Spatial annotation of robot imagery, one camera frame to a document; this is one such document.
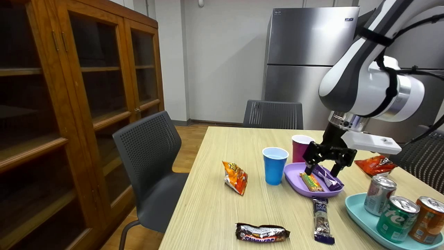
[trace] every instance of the teal tray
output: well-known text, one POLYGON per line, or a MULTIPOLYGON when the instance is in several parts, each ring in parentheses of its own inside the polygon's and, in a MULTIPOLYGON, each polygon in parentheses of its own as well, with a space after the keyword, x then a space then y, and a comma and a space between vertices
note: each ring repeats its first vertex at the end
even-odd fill
POLYGON ((345 207, 348 216, 367 234, 370 235, 376 242, 378 242, 381 246, 387 249, 405 249, 405 250, 425 250, 425 249, 437 249, 439 245, 442 245, 442 234, 435 239, 432 245, 421 245, 416 241, 413 241, 410 237, 406 237, 406 239, 401 244, 394 244, 382 237, 378 235, 376 231, 376 224, 378 217, 374 217, 369 214, 363 207, 364 194, 348 196, 345 199, 345 207))

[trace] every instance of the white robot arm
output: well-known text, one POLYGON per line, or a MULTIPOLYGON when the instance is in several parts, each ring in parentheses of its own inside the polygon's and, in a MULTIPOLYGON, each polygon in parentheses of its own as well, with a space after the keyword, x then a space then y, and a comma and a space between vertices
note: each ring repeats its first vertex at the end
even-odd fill
POLYGON ((351 166, 355 150, 396 155, 401 148, 391 139, 366 135, 367 119, 398 123, 416 113, 424 98, 423 84, 396 75, 395 59, 374 62, 406 21, 444 0, 385 0, 373 13, 363 35, 331 67, 319 85, 321 103, 333 113, 320 145, 310 145, 303 156, 306 174, 321 160, 335 160, 331 175, 351 166))

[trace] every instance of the gray chair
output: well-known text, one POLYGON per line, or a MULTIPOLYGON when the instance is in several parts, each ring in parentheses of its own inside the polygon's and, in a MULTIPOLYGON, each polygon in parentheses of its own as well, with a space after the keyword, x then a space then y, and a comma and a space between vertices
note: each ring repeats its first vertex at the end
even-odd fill
POLYGON ((248 128, 302 130, 302 105, 248 100, 242 125, 248 128))
POLYGON ((432 132, 414 144, 403 145, 401 153, 388 159, 444 194, 444 134, 432 132))
POLYGON ((172 171, 181 141, 166 112, 129 124, 112 138, 131 184, 137 210, 137 220, 122 231, 119 249, 123 249, 126 234, 134 225, 166 231, 187 174, 172 171))

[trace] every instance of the wooden table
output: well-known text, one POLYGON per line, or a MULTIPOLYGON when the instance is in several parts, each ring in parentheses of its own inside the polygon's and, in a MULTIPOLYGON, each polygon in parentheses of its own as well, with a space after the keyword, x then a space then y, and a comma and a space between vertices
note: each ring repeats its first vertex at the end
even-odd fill
MULTIPOLYGON (((285 181, 278 187, 265 184, 260 150, 266 146, 283 148, 290 153, 290 163, 290 138, 294 134, 312 137, 314 142, 321 138, 320 131, 209 127, 159 249, 382 249, 348 217, 344 207, 346 196, 366 194, 369 188, 370 178, 359 167, 352 166, 338 174, 345 188, 327 206, 334 246, 313 241, 313 209, 309 199, 295 194, 285 181), (248 174, 244 196, 224 187, 222 160, 235 163, 248 174), (237 223, 281 225, 291 234, 278 244, 241 242, 234 237, 237 223)), ((355 159, 370 156, 359 152, 355 159)), ((324 162, 321 166, 330 169, 333 163, 324 162)), ((421 195, 444 200, 439 192, 401 169, 395 169, 389 177, 398 184, 396 195, 410 200, 421 195)))

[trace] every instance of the can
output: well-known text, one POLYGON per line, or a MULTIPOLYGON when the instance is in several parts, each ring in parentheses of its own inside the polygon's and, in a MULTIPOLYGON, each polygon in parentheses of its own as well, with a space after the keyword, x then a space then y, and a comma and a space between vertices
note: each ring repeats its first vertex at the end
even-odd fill
POLYGON ((395 191, 396 184, 394 181, 384 175, 374 175, 364 198, 364 210, 378 217, 395 191))
POLYGON ((416 242, 432 245, 444 227, 444 203, 420 196, 416 205, 419 214, 407 235, 416 242))
POLYGON ((380 214, 376 230, 389 242, 405 241, 419 213, 419 206, 402 196, 391 196, 380 214))

